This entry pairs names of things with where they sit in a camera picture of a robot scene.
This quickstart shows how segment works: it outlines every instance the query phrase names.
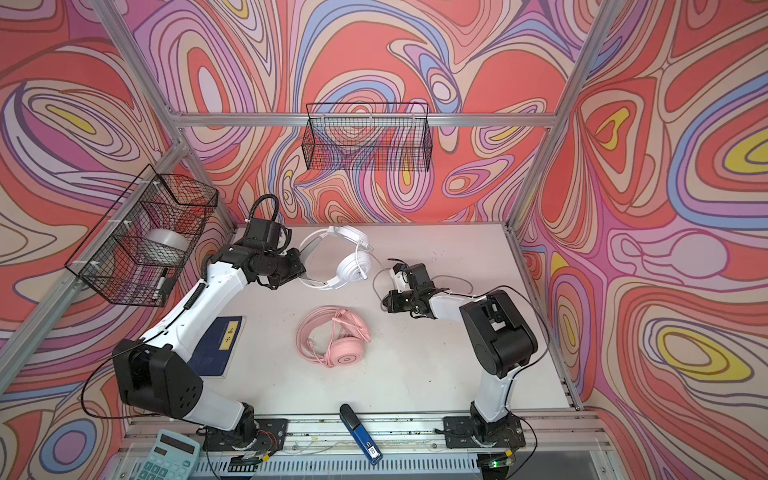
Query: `headphones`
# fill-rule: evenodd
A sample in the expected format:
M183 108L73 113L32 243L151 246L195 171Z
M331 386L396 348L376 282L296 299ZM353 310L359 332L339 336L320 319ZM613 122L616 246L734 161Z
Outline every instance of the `headphones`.
M320 280L312 280L306 273L299 276L299 280L304 285L317 288L318 290L335 290L341 288L350 282L359 282L360 280L367 280L368 274L371 271L372 261L371 255L368 253L373 250L373 247L368 243L368 236L356 228L344 226L330 226L323 228L305 238L299 250L301 250L299 258L301 263L306 265L306 259L310 257L313 250L323 241L323 238L338 237L347 243L351 243L355 246L355 252L347 255L344 260L339 263L336 268L336 276L325 282Z
M333 322L331 340L324 355L318 355L310 340L310 333L318 326ZM342 333L336 336L336 324L341 325ZM321 306L304 317L296 331L296 351L307 362L323 365L332 369L335 366L349 366L358 363L365 352L363 341L370 342L368 326L362 319L340 306Z

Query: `white headphones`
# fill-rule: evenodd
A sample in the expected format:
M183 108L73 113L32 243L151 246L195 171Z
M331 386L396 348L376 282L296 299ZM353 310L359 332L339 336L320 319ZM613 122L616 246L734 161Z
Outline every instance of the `white headphones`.
M338 237L347 243L351 243L355 246L355 252L347 255L344 260L339 263L336 268L336 276L325 282L319 280L310 279L306 273L299 277L299 280L304 285L311 288L317 288L318 290L335 290L341 288L350 282L359 282L360 280L367 280L368 273L371 271L372 261L369 251L373 250L373 247L368 243L368 236L356 228L344 226L334 227L333 225L328 228L310 233L305 238L301 245L299 245L301 263L306 265L306 259L310 257L310 254L315 247L317 247L323 238Z

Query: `blue utility knife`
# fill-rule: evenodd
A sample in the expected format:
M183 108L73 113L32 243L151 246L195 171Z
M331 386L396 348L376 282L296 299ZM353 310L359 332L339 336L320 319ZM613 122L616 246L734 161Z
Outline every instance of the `blue utility knife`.
M339 409L339 417L341 417L342 423L349 430L349 434L355 439L362 452L366 454L371 465L379 463L383 456L382 452L371 439L371 435L368 435L366 428L362 426L352 407L346 403L342 405Z

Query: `wire basket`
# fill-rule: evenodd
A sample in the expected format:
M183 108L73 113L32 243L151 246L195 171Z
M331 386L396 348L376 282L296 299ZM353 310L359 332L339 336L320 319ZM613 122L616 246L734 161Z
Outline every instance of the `wire basket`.
M429 105L312 103L301 148L307 170L429 171Z
M66 267L109 303L164 306L218 197L216 188L192 178L154 173L96 253L86 260L73 260L98 225Z

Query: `psychedelic wall covering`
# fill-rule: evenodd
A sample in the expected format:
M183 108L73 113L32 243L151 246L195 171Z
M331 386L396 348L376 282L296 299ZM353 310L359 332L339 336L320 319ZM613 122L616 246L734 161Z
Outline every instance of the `psychedelic wall covering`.
M425 101L432 112L554 111L589 2L131 3L124 19L171 107L306 112L317 101ZM287 223L503 221L543 135L437 128L433 171L305 172L301 128L187 136L235 223L280 195Z
M631 478L768 478L768 4L624 6L516 225Z
M169 147L96 19L80 0L0 2L0 348L81 238ZM213 218L192 262L225 236ZM197 274L189 266L179 289ZM98 476L124 426L87 417L79 388L119 339L162 314L82 292L0 398L0 479ZM111 370L86 399L102 415L124 412Z

